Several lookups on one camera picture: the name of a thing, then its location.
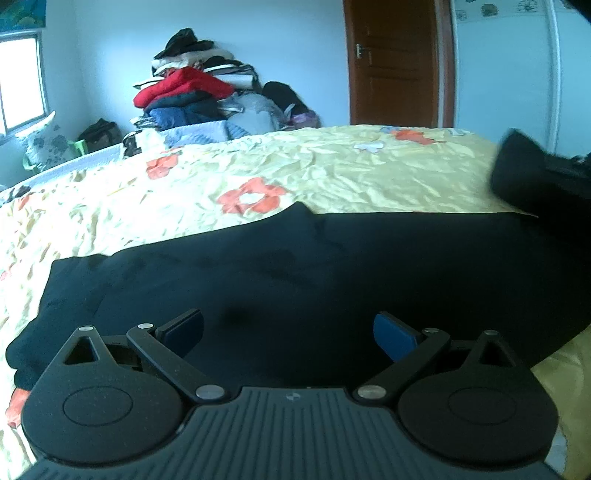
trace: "pillow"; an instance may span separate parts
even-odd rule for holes
[[[68,144],[68,139],[56,123],[55,112],[32,127],[17,133],[15,137],[27,150],[29,163],[40,171],[76,158],[76,154]]]

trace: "white wardrobe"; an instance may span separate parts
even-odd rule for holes
[[[591,152],[591,23],[566,0],[452,0],[456,126]]]

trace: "window frame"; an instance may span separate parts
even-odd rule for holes
[[[49,106],[47,105],[45,69],[43,67],[43,49],[41,48],[41,30],[20,30],[16,32],[0,33],[0,43],[13,40],[25,40],[26,38],[34,38],[37,45],[37,73],[39,78],[39,87],[41,89],[43,113],[19,125],[7,128],[6,118],[4,116],[4,103],[2,101],[2,86],[0,85],[0,142],[2,142],[4,139],[11,138],[14,133],[34,125],[39,120],[47,117],[47,115],[50,113]]]

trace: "purple bag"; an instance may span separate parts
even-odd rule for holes
[[[292,115],[290,124],[296,129],[299,130],[300,128],[318,128],[320,127],[320,119],[316,112],[312,110],[306,113],[300,113],[299,115]]]

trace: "window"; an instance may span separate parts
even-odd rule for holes
[[[0,35],[0,134],[47,114],[40,43],[37,32]]]

